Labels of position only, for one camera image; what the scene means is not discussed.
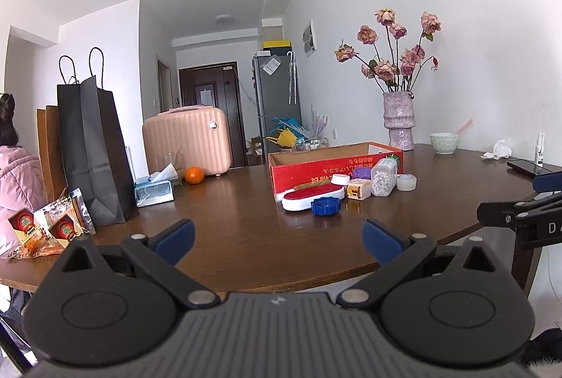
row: pink suitcase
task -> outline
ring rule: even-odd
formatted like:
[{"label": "pink suitcase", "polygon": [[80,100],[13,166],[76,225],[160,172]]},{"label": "pink suitcase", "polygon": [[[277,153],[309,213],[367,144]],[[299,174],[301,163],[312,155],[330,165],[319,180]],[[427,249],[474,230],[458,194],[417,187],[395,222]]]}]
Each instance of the pink suitcase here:
[{"label": "pink suitcase", "polygon": [[225,173],[232,165],[228,121],[221,109],[190,106],[159,113],[144,122],[142,135],[150,173],[158,171],[157,156],[177,151],[183,153],[185,168],[198,166],[207,175]]}]

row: orange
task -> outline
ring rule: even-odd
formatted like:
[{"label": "orange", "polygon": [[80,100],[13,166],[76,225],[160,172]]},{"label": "orange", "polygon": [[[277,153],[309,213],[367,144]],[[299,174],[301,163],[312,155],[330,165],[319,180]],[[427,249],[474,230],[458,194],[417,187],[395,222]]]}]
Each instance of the orange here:
[{"label": "orange", "polygon": [[190,185],[198,185],[205,178],[205,173],[200,167],[190,167],[189,169],[185,169],[183,178]]}]

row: gray refrigerator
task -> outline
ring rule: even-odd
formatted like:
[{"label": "gray refrigerator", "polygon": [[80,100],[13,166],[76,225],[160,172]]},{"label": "gray refrigerator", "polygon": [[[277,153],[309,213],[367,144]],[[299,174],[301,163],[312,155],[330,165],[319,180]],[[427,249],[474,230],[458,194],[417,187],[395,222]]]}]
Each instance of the gray refrigerator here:
[{"label": "gray refrigerator", "polygon": [[268,74],[263,66],[270,59],[268,56],[254,57],[254,87],[256,89],[257,114],[260,121],[260,134],[262,140],[265,163],[268,154],[279,151],[279,146],[265,140],[265,137],[277,127],[272,121],[274,117],[294,117],[302,124],[301,106],[299,96],[289,104],[289,56],[277,56],[281,64],[272,73]]}]

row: ceiling light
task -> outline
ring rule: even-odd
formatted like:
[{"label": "ceiling light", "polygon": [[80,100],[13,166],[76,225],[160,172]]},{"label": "ceiling light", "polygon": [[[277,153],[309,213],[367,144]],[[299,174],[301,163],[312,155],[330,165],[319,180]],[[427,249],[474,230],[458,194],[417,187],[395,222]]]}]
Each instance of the ceiling light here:
[{"label": "ceiling light", "polygon": [[236,21],[232,15],[217,15],[215,17],[215,22],[219,25],[231,25]]}]

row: pink jacket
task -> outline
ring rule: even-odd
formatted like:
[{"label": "pink jacket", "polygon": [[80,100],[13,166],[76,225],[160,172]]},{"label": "pink jacket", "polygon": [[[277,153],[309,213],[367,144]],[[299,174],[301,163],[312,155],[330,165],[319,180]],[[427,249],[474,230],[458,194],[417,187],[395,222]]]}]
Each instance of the pink jacket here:
[{"label": "pink jacket", "polygon": [[19,147],[0,146],[0,256],[5,258],[19,245],[8,222],[15,212],[34,212],[47,204],[41,163]]}]

